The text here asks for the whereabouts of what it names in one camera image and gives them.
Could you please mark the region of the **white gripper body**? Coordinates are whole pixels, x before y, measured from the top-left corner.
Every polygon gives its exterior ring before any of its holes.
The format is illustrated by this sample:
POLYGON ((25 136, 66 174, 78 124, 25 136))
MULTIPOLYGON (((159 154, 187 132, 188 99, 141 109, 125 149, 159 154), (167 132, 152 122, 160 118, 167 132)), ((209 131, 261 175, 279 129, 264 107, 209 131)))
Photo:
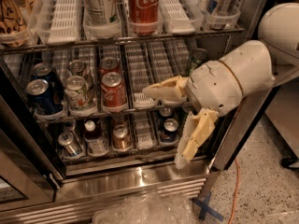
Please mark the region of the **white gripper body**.
POLYGON ((209 61, 193 70, 187 79, 186 94, 197 112, 208 108, 219 116, 237 108, 242 91, 233 73, 219 61, 209 61))

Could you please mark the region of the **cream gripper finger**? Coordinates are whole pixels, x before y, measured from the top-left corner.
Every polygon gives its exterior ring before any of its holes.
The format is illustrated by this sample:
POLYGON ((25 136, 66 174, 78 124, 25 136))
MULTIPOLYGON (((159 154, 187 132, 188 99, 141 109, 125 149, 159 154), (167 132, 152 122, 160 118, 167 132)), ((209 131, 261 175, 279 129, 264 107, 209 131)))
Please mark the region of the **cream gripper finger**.
POLYGON ((213 133, 217 120, 218 112, 214 110, 202 108, 197 115, 189 112, 174 159, 177 169, 184 168, 193 159, 198 148, 213 133))
POLYGON ((159 83, 149 85, 142 92, 149 98, 170 102, 184 102, 187 98, 187 78, 182 76, 171 77, 159 83))

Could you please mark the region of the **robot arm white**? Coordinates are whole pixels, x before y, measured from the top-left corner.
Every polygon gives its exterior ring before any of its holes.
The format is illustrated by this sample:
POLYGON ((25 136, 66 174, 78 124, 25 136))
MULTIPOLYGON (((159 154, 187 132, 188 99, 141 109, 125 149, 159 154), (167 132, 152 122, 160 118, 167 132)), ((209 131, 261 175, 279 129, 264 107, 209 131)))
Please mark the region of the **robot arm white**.
POLYGON ((237 108, 256 91, 283 84, 290 76, 275 77, 274 63, 299 65, 299 4, 272 7, 261 19, 258 38, 250 40, 216 61, 208 61, 186 76, 176 76, 142 90, 149 98, 182 102, 194 110, 188 114, 174 163, 182 169, 215 129, 218 118, 237 108))

